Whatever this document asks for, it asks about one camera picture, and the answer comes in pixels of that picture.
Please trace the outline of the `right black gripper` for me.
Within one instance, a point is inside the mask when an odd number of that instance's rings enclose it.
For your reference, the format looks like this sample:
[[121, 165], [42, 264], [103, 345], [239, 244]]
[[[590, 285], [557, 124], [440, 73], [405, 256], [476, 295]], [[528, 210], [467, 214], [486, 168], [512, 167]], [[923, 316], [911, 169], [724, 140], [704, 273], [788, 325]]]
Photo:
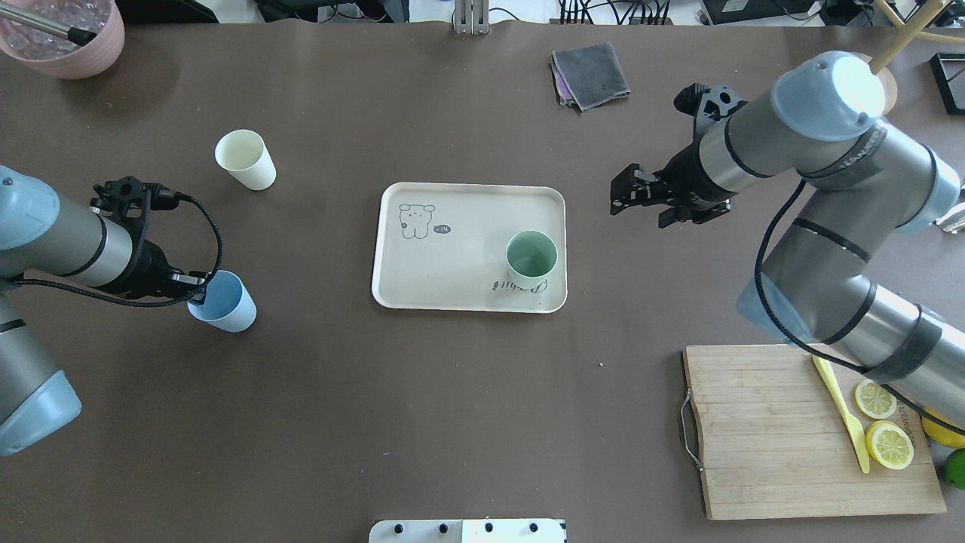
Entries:
[[[662, 198], [666, 188], [666, 199]], [[674, 155], [661, 170], [654, 173], [638, 164], [627, 165], [610, 183], [610, 216], [628, 207], [666, 205], [658, 217], [658, 226], [690, 221], [700, 225], [728, 214], [733, 209], [734, 192], [721, 189], [704, 171], [699, 145], [691, 143]]]

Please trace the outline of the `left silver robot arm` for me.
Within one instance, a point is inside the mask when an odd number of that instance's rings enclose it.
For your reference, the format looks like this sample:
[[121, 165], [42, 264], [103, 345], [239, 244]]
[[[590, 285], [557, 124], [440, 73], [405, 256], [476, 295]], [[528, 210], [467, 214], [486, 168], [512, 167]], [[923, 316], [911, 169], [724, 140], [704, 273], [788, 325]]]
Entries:
[[[155, 309], [201, 300], [220, 267], [223, 241], [196, 198], [134, 176], [100, 183], [82, 204], [53, 186], [2, 168], [2, 455], [21, 453], [81, 413], [63, 368], [45, 351], [35, 319], [64, 324], [83, 302]], [[148, 238], [152, 216], [196, 207], [215, 238], [208, 271], [186, 271]]]

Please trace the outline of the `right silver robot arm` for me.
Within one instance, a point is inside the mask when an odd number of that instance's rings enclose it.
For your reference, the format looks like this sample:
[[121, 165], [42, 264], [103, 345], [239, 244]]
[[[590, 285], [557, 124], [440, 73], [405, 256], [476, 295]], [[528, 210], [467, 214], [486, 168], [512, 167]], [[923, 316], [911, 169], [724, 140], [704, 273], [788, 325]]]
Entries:
[[963, 333], [864, 275], [895, 232], [919, 232], [960, 192], [947, 162], [884, 118], [868, 62], [820, 53], [746, 102], [694, 84], [675, 98], [692, 143], [651, 174], [630, 164], [611, 183], [612, 214], [663, 206], [660, 227], [702, 224], [731, 199], [795, 171], [814, 192], [739, 296], [739, 312], [787, 342], [820, 342], [904, 400], [963, 427]]

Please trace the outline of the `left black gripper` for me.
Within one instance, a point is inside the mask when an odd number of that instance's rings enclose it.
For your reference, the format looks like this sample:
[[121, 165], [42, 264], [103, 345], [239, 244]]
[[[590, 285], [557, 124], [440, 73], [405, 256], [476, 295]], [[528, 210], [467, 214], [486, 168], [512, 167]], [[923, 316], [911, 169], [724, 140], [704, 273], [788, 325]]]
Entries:
[[130, 264], [113, 281], [113, 293], [122, 299], [166, 298], [172, 303], [203, 305], [207, 288], [196, 288], [210, 280], [210, 272], [190, 271], [182, 274], [167, 262], [162, 249], [148, 241], [139, 241]]

